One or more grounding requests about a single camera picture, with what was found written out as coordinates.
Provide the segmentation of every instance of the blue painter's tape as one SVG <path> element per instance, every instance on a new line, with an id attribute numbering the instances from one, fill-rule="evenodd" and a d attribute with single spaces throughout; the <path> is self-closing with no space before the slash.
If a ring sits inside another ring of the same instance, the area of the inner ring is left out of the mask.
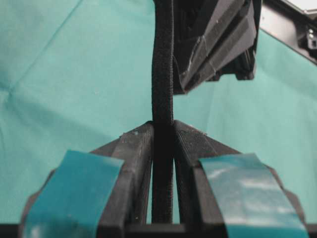
<path id="1" fill-rule="evenodd" d="M 271 172 L 255 154 L 200 159 L 230 238 L 308 238 Z"/>
<path id="2" fill-rule="evenodd" d="M 122 164 L 68 151 L 27 215 L 23 238 L 95 238 Z"/>

